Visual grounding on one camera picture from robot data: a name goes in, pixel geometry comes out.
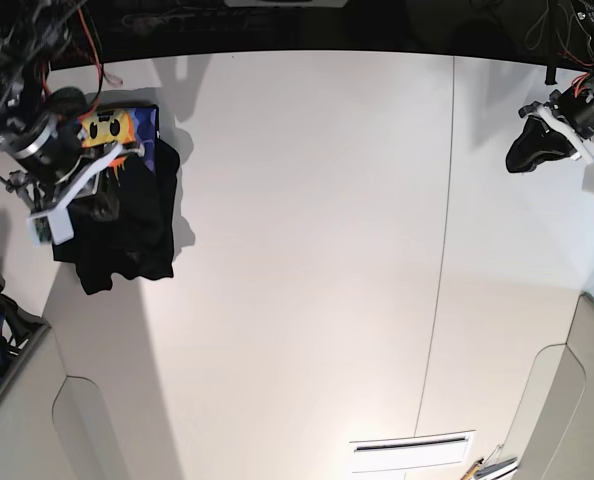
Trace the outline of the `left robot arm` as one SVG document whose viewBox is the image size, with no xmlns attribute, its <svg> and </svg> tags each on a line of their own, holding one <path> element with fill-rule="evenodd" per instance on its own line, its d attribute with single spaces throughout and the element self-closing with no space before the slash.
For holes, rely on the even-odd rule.
<svg viewBox="0 0 594 480">
<path fill-rule="evenodd" d="M 523 130 L 506 155 L 512 174 L 534 171 L 546 162 L 582 158 L 594 163 L 586 143 L 594 139 L 594 1 L 547 1 L 527 30 L 525 48 L 546 53 L 545 83 L 556 83 L 558 59 L 582 69 L 563 92 L 523 106 Z"/>
</svg>

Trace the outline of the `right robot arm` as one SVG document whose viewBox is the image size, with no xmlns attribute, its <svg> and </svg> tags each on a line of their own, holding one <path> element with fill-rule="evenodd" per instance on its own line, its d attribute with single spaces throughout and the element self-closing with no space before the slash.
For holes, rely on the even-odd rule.
<svg viewBox="0 0 594 480">
<path fill-rule="evenodd" d="M 82 1 L 21 1 L 0 25 L 0 150 L 19 170 L 0 183 L 37 213 L 57 204 L 77 175 L 92 166 L 108 145 L 122 147 L 117 159 L 86 177 L 68 209 L 98 222 L 118 218 L 116 168 L 132 154 L 142 155 L 137 124 L 124 109 L 101 109 L 76 87 L 50 89 L 52 62 L 75 45 L 76 29 L 88 43 L 90 60 L 103 85 L 113 79 L 102 62 L 102 45 Z"/>
</svg>

